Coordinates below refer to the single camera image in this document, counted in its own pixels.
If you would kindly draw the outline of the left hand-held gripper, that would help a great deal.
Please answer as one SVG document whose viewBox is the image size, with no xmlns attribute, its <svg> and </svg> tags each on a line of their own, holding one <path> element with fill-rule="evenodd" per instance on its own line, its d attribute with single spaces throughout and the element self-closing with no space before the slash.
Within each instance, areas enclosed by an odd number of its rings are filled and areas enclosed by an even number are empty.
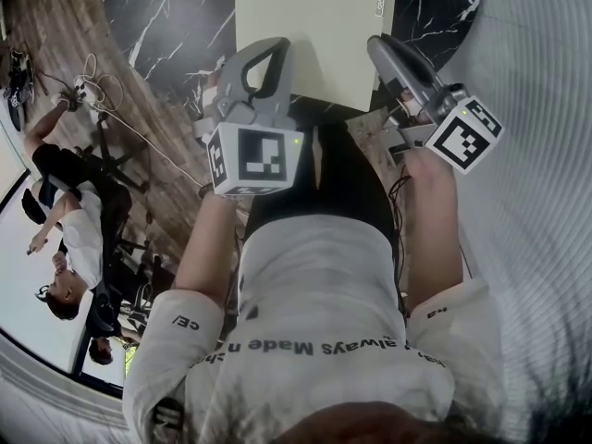
<svg viewBox="0 0 592 444">
<path fill-rule="evenodd" d="M 260 86 L 248 76 L 267 61 Z M 289 117 L 293 49 L 285 37 L 256 41 L 222 68 L 206 150 L 214 193 L 258 196 L 293 185 L 304 135 Z"/>
</svg>

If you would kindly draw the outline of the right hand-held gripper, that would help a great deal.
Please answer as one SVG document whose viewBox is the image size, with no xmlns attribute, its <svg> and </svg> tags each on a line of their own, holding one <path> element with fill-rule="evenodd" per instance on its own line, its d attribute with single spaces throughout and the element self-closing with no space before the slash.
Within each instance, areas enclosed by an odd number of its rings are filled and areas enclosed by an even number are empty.
<svg viewBox="0 0 592 444">
<path fill-rule="evenodd" d="M 388 157 L 394 164 L 404 153 L 426 148 L 467 174 L 499 143 L 505 129 L 482 101 L 461 83 L 443 85 L 427 58 L 409 45 L 387 34 L 374 35 L 367 41 L 367 53 L 389 93 L 398 94 L 393 89 L 397 81 L 433 120 L 429 125 L 403 127 L 397 99 L 388 116 Z"/>
</svg>

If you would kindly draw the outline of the person's right hand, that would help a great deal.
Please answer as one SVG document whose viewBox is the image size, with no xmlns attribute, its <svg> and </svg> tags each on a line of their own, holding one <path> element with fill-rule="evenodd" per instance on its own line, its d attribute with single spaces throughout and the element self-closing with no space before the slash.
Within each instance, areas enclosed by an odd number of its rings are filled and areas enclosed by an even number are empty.
<svg viewBox="0 0 592 444">
<path fill-rule="evenodd" d="M 402 126 L 414 127 L 433 123 L 432 118 L 413 96 L 409 88 L 405 88 L 398 98 L 399 106 L 403 112 Z"/>
</svg>

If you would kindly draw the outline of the person's left hand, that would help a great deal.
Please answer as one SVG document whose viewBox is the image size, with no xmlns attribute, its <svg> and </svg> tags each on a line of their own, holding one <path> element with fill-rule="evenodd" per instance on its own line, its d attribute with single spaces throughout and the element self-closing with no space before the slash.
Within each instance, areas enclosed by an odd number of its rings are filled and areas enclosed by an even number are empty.
<svg viewBox="0 0 592 444">
<path fill-rule="evenodd" d="M 216 70 L 210 73 L 207 77 L 207 81 L 202 91 L 202 114 L 205 117 L 212 116 L 214 99 L 217 97 L 218 92 L 218 81 L 220 78 L 221 70 Z"/>
</svg>

